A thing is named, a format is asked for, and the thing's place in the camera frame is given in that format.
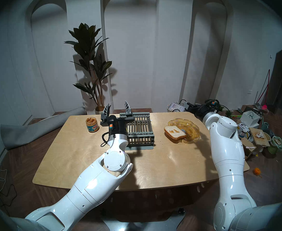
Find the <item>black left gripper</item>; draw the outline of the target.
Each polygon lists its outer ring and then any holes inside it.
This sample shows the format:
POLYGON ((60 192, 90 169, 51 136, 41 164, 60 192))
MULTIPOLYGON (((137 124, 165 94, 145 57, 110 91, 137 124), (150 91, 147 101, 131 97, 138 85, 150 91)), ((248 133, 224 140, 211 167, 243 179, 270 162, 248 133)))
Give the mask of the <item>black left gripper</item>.
POLYGON ((101 126, 108 126, 109 130, 108 132, 104 133, 103 136, 108 134, 116 135, 116 134, 123 134, 128 135, 126 130, 127 123, 131 123, 134 121, 134 116, 132 109, 127 101, 125 101, 125 113, 120 113, 119 118, 117 118, 115 115, 109 115, 110 114, 110 104, 108 103, 102 113, 101 113, 101 126))

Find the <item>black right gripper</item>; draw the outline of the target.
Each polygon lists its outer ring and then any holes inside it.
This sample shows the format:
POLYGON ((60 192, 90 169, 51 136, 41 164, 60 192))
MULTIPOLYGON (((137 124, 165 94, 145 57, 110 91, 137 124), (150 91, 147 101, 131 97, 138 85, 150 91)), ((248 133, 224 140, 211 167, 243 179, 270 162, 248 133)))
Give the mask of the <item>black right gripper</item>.
POLYGON ((194 114, 196 118, 209 118, 216 110, 216 105, 212 103, 194 105, 189 102, 184 102, 184 107, 188 109, 188 112, 194 114))

